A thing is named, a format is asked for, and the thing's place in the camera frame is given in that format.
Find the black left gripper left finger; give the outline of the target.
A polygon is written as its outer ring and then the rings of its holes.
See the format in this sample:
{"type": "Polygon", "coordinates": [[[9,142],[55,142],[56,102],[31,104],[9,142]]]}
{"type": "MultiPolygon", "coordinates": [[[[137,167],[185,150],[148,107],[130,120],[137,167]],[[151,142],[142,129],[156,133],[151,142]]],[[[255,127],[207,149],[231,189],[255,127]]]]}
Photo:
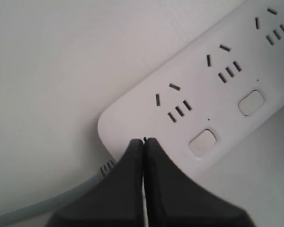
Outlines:
{"type": "Polygon", "coordinates": [[[111,172],[91,191],[57,210],[48,227],[143,227],[143,141],[130,141],[111,172]]]}

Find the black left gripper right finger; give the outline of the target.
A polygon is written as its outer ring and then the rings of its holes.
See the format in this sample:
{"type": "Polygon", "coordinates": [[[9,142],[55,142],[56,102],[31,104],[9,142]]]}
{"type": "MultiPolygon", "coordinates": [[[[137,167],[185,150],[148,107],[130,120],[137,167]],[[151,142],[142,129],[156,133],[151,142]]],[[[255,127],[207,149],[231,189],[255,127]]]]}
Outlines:
{"type": "Polygon", "coordinates": [[[250,227],[248,213],[186,176],[155,138],[144,144],[144,188],[150,227],[250,227]]]}

